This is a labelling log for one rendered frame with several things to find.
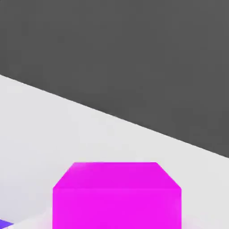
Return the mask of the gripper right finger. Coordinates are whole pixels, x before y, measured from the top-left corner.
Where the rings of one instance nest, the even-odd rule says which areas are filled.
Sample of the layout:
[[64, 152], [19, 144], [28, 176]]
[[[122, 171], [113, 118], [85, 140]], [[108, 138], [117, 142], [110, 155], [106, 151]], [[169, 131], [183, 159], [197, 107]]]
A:
[[205, 229], [203, 222], [195, 218], [182, 218], [182, 229]]

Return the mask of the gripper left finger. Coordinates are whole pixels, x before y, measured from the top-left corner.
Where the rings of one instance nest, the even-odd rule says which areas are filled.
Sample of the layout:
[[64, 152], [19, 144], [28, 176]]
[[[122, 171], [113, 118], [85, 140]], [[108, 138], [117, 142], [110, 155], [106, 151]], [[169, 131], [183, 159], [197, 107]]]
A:
[[7, 229], [52, 229], [52, 211], [23, 220]]

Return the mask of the small magenta cube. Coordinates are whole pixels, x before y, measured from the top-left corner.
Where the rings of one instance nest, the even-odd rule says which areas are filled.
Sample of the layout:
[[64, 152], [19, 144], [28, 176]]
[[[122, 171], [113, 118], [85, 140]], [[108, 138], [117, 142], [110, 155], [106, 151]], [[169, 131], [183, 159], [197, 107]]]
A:
[[182, 190], [155, 162], [76, 162], [53, 187], [52, 229], [182, 229]]

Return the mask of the small purple cube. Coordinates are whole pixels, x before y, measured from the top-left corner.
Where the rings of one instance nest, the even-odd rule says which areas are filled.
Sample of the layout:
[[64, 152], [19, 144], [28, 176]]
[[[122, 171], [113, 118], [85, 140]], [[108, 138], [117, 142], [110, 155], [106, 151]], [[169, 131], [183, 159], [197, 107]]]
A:
[[7, 222], [7, 221], [0, 219], [0, 229], [9, 227], [11, 225], [13, 225], [13, 223], [10, 223], [10, 222]]

